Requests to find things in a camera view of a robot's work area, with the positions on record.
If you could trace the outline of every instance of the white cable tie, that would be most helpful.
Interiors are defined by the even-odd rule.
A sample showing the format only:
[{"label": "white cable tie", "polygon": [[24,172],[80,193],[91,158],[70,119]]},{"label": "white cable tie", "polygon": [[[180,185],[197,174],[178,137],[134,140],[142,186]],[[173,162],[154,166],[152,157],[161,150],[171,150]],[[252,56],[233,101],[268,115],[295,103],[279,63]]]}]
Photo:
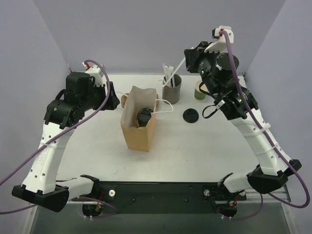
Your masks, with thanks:
[{"label": "white cable tie", "polygon": [[224,101],[224,100],[221,100],[221,101],[215,106],[215,108],[216,108],[217,110],[219,110],[220,107],[223,106],[224,104],[225,104],[225,101]]},{"label": "white cable tie", "polygon": [[265,151],[262,151],[260,153],[256,153],[254,154],[255,156],[259,156],[259,155],[264,155],[266,154],[267,152],[271,151],[271,150],[274,150],[275,148],[279,147],[279,144],[278,142],[274,144],[274,146],[272,146],[271,148],[269,148],[268,150],[265,150]]},{"label": "white cable tie", "polygon": [[255,137],[259,134],[262,134],[264,131],[268,130],[269,128],[271,127],[271,125],[269,123],[265,123],[261,129],[259,129],[258,131],[256,132],[253,132],[253,133],[249,133],[249,134],[244,134],[243,136],[245,138],[249,138],[249,137]]},{"label": "white cable tie", "polygon": [[269,123],[265,123],[263,124],[262,128],[260,129],[260,132],[264,132],[266,130],[268,130],[269,128],[271,128],[271,125]]},{"label": "white cable tie", "polygon": [[172,110],[171,110],[171,111],[156,111],[156,112],[153,112],[152,115],[153,115],[153,114],[156,114],[156,113],[169,113],[169,112],[173,112],[173,111],[174,111],[174,107],[173,107],[172,104],[171,104],[170,102],[168,102],[167,100],[164,100],[164,99],[155,99],[155,101],[164,101],[164,102],[168,103],[168,104],[171,106]]},{"label": "white cable tie", "polygon": [[42,143],[43,145],[45,145],[46,148],[54,148],[54,149],[56,149],[56,146],[51,145],[52,142],[51,142],[50,144],[47,144],[47,143],[45,143],[45,142],[41,142],[41,143]]}]

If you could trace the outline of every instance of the black bracket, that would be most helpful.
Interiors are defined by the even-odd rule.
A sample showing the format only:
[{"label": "black bracket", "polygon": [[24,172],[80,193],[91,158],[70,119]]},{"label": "black bracket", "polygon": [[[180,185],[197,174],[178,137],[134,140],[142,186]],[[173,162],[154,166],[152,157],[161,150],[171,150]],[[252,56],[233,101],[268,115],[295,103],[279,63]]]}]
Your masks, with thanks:
[{"label": "black bracket", "polygon": [[[292,159],[289,163],[296,171],[302,166],[298,159]],[[257,165],[256,169],[247,174],[247,179],[253,189],[261,194],[267,194],[283,187],[288,181],[288,176],[292,174],[293,172],[288,168],[285,172],[278,171],[277,175],[265,175],[260,165]]]},{"label": "black bracket", "polygon": [[111,91],[109,93],[109,97],[107,100],[107,103],[104,105],[104,107],[102,108],[102,110],[114,110],[117,108],[117,106],[120,104],[119,99],[116,96],[115,93],[115,89],[114,89],[114,84],[112,81],[110,81],[110,87],[111,87]]},{"label": "black bracket", "polygon": [[60,212],[66,205],[69,192],[68,187],[56,185],[55,190],[51,193],[42,194],[42,191],[34,193],[26,190],[25,185],[17,185],[13,187],[12,196],[42,206],[51,211]]}]

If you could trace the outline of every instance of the green cup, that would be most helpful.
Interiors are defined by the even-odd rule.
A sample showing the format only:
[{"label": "green cup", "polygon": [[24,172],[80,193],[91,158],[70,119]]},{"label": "green cup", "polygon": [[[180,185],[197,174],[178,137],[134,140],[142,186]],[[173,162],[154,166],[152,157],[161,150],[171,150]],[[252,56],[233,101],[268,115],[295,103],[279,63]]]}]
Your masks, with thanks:
[{"label": "green cup", "polygon": [[[206,97],[206,94],[202,93],[202,92],[199,90],[199,85],[200,85],[201,82],[202,82],[202,81],[199,80],[199,81],[196,83],[196,86],[195,86],[194,97],[195,97],[197,100],[203,100],[203,99],[205,99],[205,97]],[[205,84],[203,84],[203,86],[201,87],[201,89],[202,89],[203,91],[208,92],[208,89],[207,89],[207,87],[206,87]]]}]

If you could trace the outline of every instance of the white straw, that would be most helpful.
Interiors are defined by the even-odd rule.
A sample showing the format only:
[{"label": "white straw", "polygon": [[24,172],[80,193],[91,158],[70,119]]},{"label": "white straw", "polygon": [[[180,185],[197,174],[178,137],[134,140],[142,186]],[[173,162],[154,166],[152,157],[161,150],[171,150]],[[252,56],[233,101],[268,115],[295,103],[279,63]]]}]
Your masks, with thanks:
[{"label": "white straw", "polygon": [[[174,67],[170,66],[170,75],[172,75],[172,73],[174,72]],[[174,88],[176,86],[176,83],[175,83],[175,76],[173,76],[173,79],[172,79],[172,87]]]},{"label": "white straw", "polygon": [[185,62],[185,58],[182,59],[181,63],[176,67],[175,71],[171,74],[171,76],[169,77],[169,79],[166,81],[166,83],[164,83],[162,85],[162,87],[165,87],[169,82],[170,80],[172,79],[172,77],[174,77],[175,73],[179,70],[179,68],[182,66],[182,64]]},{"label": "white straw", "polygon": [[166,64],[165,63],[162,64],[162,68],[164,69],[164,75],[165,75],[164,79],[165,79],[165,81],[167,81],[167,77],[166,77]]}]

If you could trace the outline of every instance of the white table surface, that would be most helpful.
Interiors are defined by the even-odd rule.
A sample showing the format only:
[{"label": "white table surface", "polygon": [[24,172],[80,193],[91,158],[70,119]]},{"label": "white table surface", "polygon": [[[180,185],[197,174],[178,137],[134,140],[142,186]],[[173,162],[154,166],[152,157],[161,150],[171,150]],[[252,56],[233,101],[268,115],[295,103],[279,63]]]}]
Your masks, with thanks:
[{"label": "white table surface", "polygon": [[[162,96],[161,81],[158,81],[162,75],[109,77],[115,91],[127,93],[135,85],[156,88],[159,98]],[[212,99],[194,98],[200,76],[181,77],[180,100],[174,105],[173,113],[157,114],[149,153],[128,150],[120,126],[122,110],[99,112],[74,132],[57,179],[87,174],[104,181],[216,182],[230,172],[252,171],[258,164],[256,157],[222,112],[210,119],[201,116],[202,109],[212,104]],[[196,123],[183,120],[182,114],[188,108],[198,111]],[[161,101],[157,110],[170,110],[170,106]]]}]

